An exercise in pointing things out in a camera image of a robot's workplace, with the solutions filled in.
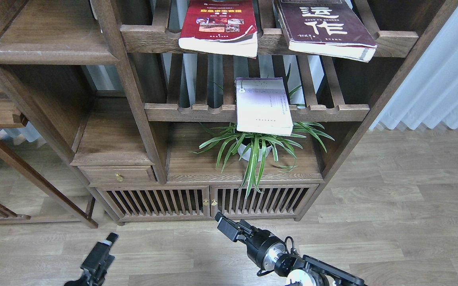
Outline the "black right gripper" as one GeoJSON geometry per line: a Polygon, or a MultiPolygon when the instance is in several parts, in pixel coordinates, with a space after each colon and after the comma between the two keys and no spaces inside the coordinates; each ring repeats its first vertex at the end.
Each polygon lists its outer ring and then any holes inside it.
{"type": "MultiPolygon", "coordinates": [[[[233,242],[242,238],[242,232],[237,224],[217,212],[215,220],[218,222],[217,229],[233,242]]],[[[245,220],[240,224],[252,230],[252,236],[243,242],[247,246],[247,255],[262,271],[273,271],[278,258],[287,253],[285,242],[276,237],[269,230],[262,230],[251,226],[245,220]]]]}

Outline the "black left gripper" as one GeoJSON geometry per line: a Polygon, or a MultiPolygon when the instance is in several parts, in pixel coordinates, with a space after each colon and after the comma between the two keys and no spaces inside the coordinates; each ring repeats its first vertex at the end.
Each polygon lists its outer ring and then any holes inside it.
{"type": "Polygon", "coordinates": [[[118,234],[110,233],[103,243],[97,243],[80,266],[83,270],[80,279],[67,281],[64,285],[101,286],[105,281],[107,270],[115,260],[115,256],[110,255],[109,252],[118,238],[118,234]]]}

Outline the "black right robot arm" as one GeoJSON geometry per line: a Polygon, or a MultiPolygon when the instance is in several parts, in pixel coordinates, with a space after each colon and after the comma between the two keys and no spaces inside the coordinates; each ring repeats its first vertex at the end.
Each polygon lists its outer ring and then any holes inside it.
{"type": "Polygon", "coordinates": [[[294,246],[291,248],[269,230],[251,226],[241,219],[235,222],[221,212],[215,215],[218,230],[231,241],[246,245],[247,255],[259,268],[257,276],[270,273],[286,278],[286,286],[364,286],[363,279],[351,275],[333,265],[326,264],[308,255],[300,257],[294,246]]]}

